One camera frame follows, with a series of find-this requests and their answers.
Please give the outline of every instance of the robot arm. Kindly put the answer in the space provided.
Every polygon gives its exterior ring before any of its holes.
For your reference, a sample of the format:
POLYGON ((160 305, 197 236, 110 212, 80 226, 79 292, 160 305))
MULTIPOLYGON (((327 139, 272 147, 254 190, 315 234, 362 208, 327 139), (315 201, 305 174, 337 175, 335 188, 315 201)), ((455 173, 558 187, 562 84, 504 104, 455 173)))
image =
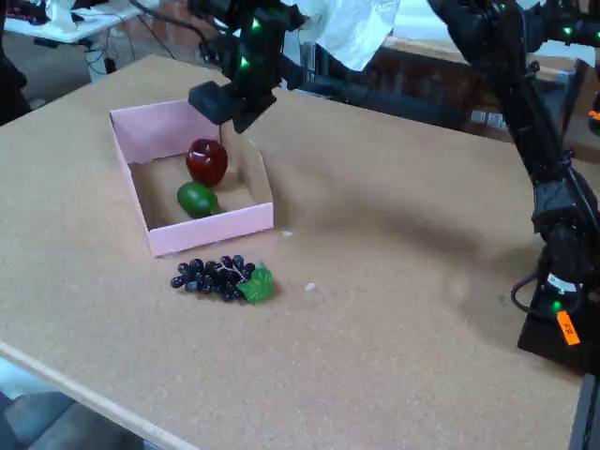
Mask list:
MULTIPOLYGON (((275 101, 271 90, 281 76, 294 74, 281 47, 285 31, 304 19, 297 7, 278 0, 188 1, 192 13, 213 15, 241 29, 240 38, 222 35, 211 56, 232 82, 223 88, 197 86, 189 102, 213 122, 232 119, 242 131, 275 101)), ((528 313, 519 347, 600 374, 600 307, 589 299, 600 282, 597 200, 571 166, 571 154, 535 89, 539 65, 527 64, 528 53, 550 38, 599 46, 600 17, 581 14, 568 0, 547 0, 529 10, 513 0, 477 1, 430 0, 465 59, 488 80, 532 181, 533 228, 546 245, 533 274, 511 292, 514 303, 528 313), (517 291, 533 280, 535 293, 524 306, 517 291), (562 311, 570 314, 580 345, 566 345, 557 323, 562 311)))

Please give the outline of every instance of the white cloth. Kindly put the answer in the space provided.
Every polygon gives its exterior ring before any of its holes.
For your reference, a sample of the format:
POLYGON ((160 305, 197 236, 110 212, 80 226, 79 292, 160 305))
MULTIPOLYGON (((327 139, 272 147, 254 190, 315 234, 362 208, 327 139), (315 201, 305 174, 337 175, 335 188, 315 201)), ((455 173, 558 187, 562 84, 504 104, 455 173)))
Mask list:
POLYGON ((73 5, 75 0, 49 0, 46 3, 46 15, 50 19, 50 24, 67 33, 75 31, 77 25, 71 18, 73 5))
POLYGON ((351 70, 362 70, 394 28, 400 0, 283 0, 309 16, 302 42, 316 42, 351 70))

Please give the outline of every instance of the fake apple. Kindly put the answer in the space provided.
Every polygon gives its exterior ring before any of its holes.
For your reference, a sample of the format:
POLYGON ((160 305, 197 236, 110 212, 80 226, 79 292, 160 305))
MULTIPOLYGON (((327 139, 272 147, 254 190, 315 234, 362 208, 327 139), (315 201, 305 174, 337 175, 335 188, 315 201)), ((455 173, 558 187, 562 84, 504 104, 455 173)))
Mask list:
POLYGON ((208 188, 216 186, 227 171, 227 152, 217 141, 199 139, 189 148, 186 164, 189 174, 208 188))

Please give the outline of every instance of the orange tag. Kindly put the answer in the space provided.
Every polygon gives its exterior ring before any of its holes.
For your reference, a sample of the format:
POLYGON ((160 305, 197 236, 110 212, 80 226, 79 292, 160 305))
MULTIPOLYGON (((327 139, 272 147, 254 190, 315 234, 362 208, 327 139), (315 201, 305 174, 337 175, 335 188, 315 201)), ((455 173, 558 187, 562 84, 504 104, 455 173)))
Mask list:
POLYGON ((556 313, 556 317, 559 320, 559 325, 561 326, 562 333, 564 334, 564 339, 566 340, 567 345, 577 345, 579 342, 578 332, 575 331, 575 326, 571 322, 571 318, 567 314, 566 311, 559 311, 556 313))

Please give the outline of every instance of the floor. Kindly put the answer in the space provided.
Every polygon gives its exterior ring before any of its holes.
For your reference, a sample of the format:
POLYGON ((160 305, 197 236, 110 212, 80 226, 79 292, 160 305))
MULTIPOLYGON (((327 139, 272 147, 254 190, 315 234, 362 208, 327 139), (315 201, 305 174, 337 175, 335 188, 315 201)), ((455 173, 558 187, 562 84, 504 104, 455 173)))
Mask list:
POLYGON ((0 358, 0 392, 10 399, 24 394, 51 392, 54 389, 25 370, 0 358))
POLYGON ((48 49, 34 45, 32 37, 10 33, 4 36, 4 47, 8 58, 27 77, 23 90, 27 99, 53 100, 90 81, 81 47, 48 49))
MULTIPOLYGON (((132 46, 136 60, 148 54, 169 57, 153 40, 133 41, 132 46)), ((52 101, 90 83, 82 46, 61 45, 49 49, 35 45, 32 37, 6 33, 4 47, 8 58, 27 77, 28 84, 23 93, 28 100, 43 98, 52 101)), ((180 61, 198 62, 193 48, 172 45, 170 50, 180 61)), ((112 30, 107 54, 115 60, 118 68, 133 61, 129 40, 124 32, 112 30)))

